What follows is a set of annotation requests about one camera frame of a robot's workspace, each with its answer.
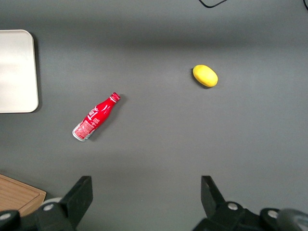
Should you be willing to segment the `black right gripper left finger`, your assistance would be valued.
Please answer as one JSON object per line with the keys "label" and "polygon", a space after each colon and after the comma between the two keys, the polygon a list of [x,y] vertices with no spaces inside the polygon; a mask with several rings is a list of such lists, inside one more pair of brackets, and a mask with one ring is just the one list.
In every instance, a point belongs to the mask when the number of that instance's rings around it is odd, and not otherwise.
{"label": "black right gripper left finger", "polygon": [[82,176],[60,200],[68,221],[75,230],[93,200],[92,177]]}

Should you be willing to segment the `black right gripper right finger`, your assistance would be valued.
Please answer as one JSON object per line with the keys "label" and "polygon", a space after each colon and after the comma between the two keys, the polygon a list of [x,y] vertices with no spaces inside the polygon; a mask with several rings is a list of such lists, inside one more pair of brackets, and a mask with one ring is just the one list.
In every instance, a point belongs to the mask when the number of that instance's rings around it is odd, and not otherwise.
{"label": "black right gripper right finger", "polygon": [[238,203],[224,199],[211,176],[201,177],[201,202],[207,218],[212,218],[221,208],[227,214],[243,210]]}

